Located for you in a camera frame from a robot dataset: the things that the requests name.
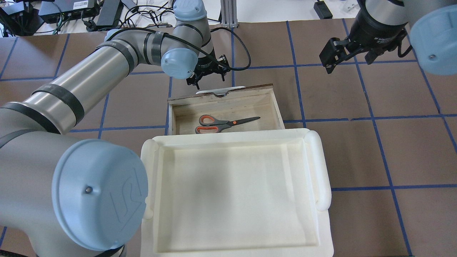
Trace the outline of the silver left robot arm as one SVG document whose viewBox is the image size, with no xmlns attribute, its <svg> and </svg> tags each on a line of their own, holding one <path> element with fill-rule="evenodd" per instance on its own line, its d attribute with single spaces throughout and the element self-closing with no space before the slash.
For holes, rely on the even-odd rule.
<svg viewBox="0 0 457 257">
<path fill-rule="evenodd" d="M 38 257 L 122 255 L 141 226 L 147 172 L 129 147 L 73 133 L 139 65 L 194 78 L 212 53 L 203 0 L 175 0 L 170 32 L 110 31 L 80 63 L 1 107 L 1 225 L 23 232 Z"/>
</svg>

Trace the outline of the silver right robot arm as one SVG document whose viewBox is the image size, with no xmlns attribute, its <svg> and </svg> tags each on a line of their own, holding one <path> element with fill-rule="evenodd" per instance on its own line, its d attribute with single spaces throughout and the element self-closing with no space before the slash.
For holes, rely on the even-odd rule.
<svg viewBox="0 0 457 257">
<path fill-rule="evenodd" d="M 346 0 L 231 0 L 235 26 L 245 23 L 309 20 L 319 24 L 336 19 L 328 9 L 343 7 Z M 433 75 L 456 75 L 456 1 L 455 0 L 353 0 L 357 12 L 346 37 L 325 36 L 330 28 L 310 27 L 307 39 L 317 40 L 297 52 L 318 57 L 331 74 L 340 63 L 365 54 L 371 65 L 385 52 L 398 51 L 404 57 L 416 52 L 418 64 Z"/>
</svg>

